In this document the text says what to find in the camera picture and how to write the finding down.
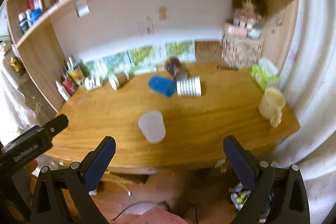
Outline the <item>white plastic cup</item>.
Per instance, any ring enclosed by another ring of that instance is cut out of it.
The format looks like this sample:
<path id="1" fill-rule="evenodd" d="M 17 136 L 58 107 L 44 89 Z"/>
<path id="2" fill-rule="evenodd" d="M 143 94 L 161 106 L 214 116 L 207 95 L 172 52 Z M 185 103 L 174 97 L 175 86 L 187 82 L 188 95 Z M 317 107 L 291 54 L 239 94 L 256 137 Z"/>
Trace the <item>white plastic cup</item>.
<path id="1" fill-rule="evenodd" d="M 138 126 L 149 143 L 159 143 L 165 138 L 166 128 L 160 111 L 151 110 L 143 114 L 138 120 Z"/>

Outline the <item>panda print white cup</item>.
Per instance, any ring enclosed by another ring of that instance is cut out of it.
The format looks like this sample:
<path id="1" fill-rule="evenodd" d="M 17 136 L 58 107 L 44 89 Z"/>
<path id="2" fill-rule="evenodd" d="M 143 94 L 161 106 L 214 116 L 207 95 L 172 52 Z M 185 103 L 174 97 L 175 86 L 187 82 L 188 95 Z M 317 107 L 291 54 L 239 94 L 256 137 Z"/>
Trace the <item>panda print white cup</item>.
<path id="1" fill-rule="evenodd" d="M 103 79 L 101 77 L 86 77 L 84 79 L 84 87 L 87 91 L 93 91 L 103 86 Z"/>

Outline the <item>brown sleeve paper cup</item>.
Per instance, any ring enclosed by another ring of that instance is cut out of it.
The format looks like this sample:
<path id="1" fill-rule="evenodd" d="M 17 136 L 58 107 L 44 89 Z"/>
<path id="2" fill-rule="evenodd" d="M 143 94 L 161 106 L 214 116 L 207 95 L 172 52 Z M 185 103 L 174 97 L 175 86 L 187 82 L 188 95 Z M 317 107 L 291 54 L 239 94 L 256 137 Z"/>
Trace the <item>brown sleeve paper cup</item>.
<path id="1" fill-rule="evenodd" d="M 118 72 L 108 76 L 109 83 L 113 90 L 123 87 L 129 81 L 129 73 Z"/>

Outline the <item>checkered paper cup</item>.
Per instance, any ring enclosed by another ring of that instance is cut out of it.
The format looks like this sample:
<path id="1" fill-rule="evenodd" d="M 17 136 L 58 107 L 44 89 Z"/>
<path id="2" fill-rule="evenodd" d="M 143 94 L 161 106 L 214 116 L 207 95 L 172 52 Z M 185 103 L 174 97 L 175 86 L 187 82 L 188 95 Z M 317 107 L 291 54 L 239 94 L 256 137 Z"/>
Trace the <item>checkered paper cup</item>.
<path id="1" fill-rule="evenodd" d="M 202 95 L 200 77 L 177 81 L 177 94 L 180 97 L 200 97 Z"/>

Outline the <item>blue plastic cup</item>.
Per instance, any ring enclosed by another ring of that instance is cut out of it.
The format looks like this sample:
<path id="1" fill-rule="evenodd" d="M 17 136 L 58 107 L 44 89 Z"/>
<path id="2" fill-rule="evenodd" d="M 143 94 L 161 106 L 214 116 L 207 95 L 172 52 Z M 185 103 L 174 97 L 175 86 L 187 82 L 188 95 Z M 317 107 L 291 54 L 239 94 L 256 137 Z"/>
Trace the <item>blue plastic cup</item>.
<path id="1" fill-rule="evenodd" d="M 153 76 L 148 81 L 148 86 L 155 92 L 166 97 L 172 97 L 176 90 L 176 81 L 162 76 Z"/>

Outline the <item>red pink tube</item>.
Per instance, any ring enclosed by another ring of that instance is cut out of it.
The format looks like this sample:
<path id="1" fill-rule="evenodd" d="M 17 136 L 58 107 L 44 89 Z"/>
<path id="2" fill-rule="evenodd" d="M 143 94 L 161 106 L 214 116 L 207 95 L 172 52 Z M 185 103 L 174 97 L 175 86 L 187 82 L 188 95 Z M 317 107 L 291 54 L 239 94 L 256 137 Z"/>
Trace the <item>red pink tube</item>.
<path id="1" fill-rule="evenodd" d="M 64 86 L 68 94 L 70 96 L 73 96 L 73 94 L 76 92 L 76 87 L 72 84 L 70 79 L 66 79 L 64 77 L 62 77 L 61 79 L 62 79 L 62 85 Z"/>

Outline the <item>green tissue pack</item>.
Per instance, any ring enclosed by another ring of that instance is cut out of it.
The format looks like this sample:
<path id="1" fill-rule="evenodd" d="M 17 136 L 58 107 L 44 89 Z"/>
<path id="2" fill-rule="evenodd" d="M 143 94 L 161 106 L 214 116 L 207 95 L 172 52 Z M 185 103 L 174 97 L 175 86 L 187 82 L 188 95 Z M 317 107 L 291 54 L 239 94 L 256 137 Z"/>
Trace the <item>green tissue pack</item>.
<path id="1" fill-rule="evenodd" d="M 252 65 L 250 76 L 262 91 L 266 88 L 278 87 L 278 68 L 265 57 L 262 57 L 257 64 Z"/>

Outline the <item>white curtain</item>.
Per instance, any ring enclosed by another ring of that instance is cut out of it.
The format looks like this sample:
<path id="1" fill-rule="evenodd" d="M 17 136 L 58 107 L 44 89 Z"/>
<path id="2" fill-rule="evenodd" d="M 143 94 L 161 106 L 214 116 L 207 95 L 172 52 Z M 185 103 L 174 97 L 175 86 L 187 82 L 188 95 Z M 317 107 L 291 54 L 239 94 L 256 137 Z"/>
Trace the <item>white curtain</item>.
<path id="1" fill-rule="evenodd" d="M 269 159 L 299 167 L 310 221 L 322 223 L 335 204 L 335 0 L 298 0 L 280 89 L 300 129 L 280 141 Z"/>

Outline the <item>dark blue bottle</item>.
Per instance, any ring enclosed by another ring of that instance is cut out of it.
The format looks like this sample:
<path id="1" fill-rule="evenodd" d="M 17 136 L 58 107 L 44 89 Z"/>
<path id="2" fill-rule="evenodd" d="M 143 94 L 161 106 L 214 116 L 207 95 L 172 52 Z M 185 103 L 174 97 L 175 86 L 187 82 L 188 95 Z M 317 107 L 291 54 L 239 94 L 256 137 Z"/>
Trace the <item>dark blue bottle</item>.
<path id="1" fill-rule="evenodd" d="M 25 34 L 30 26 L 29 26 L 29 21 L 27 20 L 26 13 L 21 12 L 18 14 L 18 20 L 19 20 L 19 27 L 21 29 L 22 34 Z"/>

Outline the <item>black pen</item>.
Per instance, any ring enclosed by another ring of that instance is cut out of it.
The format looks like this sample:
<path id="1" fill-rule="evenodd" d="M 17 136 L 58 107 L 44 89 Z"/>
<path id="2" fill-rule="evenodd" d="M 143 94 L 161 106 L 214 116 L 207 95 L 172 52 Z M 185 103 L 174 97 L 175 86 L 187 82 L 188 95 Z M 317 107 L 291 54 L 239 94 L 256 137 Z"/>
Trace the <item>black pen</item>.
<path id="1" fill-rule="evenodd" d="M 223 70 L 223 71 L 238 71 L 238 68 L 235 67 L 229 67 L 224 65 L 217 65 L 217 70 Z"/>

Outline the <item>grape picture card strip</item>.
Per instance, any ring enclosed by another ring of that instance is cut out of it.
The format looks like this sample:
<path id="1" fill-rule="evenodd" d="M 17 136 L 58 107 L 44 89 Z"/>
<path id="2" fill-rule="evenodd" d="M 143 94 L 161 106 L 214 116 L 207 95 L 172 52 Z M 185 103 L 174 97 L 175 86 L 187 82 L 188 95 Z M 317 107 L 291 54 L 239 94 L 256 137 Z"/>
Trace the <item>grape picture card strip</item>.
<path id="1" fill-rule="evenodd" d="M 182 40 L 141 46 L 103 56 L 96 60 L 86 61 L 81 65 L 84 72 L 90 76 L 105 78 L 112 73 L 122 71 L 136 75 L 163 71 L 163 63 L 169 57 L 176 57 L 182 63 L 194 63 L 196 61 L 195 41 Z"/>

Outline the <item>wooden desk hutch shelf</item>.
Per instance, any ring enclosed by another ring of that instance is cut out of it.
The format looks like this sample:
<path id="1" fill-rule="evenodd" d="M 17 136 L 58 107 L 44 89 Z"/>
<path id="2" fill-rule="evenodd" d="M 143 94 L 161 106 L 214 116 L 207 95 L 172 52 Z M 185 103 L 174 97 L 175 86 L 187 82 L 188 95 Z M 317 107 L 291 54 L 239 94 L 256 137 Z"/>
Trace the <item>wooden desk hutch shelf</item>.
<path id="1" fill-rule="evenodd" d="M 232 0 L 60 0 L 26 32 L 18 14 L 27 0 L 5 0 L 13 44 L 30 78 L 54 110 L 63 98 L 55 81 L 68 56 L 87 61 L 163 41 L 211 41 L 232 18 Z M 298 0 L 266 0 L 262 53 L 284 66 L 293 38 Z"/>

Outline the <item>brown drawing card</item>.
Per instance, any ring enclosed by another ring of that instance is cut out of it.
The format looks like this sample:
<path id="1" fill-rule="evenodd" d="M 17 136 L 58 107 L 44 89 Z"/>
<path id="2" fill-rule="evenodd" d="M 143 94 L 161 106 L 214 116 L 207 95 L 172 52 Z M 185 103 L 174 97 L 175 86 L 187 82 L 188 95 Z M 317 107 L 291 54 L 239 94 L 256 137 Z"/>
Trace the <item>brown drawing card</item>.
<path id="1" fill-rule="evenodd" d="M 218 41 L 195 40 L 195 59 L 197 63 L 223 63 L 223 47 Z"/>

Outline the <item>pink round box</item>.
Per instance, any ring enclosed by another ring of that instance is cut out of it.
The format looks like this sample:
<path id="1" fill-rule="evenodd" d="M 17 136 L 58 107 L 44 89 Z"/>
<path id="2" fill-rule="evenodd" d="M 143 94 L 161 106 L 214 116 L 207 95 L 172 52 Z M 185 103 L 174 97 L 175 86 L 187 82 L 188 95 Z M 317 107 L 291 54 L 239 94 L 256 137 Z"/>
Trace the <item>pink round box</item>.
<path id="1" fill-rule="evenodd" d="M 246 38 L 247 37 L 247 29 L 234 25 L 234 24 L 230 24 L 228 22 L 224 22 L 223 23 L 223 31 L 226 35 L 228 36 L 238 36 L 241 38 Z"/>

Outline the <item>brown haired doll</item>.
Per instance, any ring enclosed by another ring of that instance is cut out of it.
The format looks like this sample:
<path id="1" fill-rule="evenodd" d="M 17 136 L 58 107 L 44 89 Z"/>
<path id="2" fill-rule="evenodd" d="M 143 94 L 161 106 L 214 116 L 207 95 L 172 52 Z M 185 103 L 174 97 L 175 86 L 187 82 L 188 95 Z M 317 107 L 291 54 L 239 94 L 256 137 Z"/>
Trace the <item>brown haired doll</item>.
<path id="1" fill-rule="evenodd" d="M 262 24 L 267 13 L 266 0 L 232 0 L 233 23 L 251 30 Z"/>

